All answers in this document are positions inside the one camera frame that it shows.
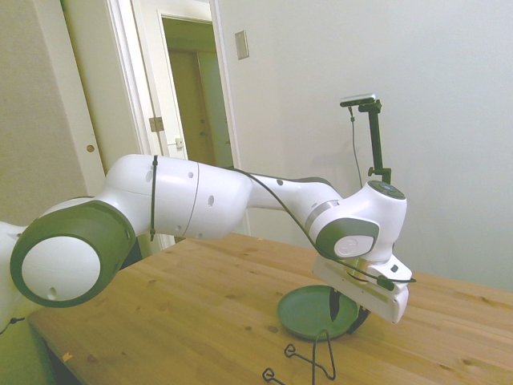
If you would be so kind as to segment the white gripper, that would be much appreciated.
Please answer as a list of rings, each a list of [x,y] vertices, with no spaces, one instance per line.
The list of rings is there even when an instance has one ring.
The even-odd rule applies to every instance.
[[[394,283],[388,290],[373,278],[356,279],[340,263],[317,255],[313,263],[313,274],[333,288],[329,292],[329,316],[332,322],[340,311],[341,294],[360,305],[357,318],[347,329],[356,331],[368,318],[370,312],[391,323],[398,323],[403,316],[409,297],[407,283]]]

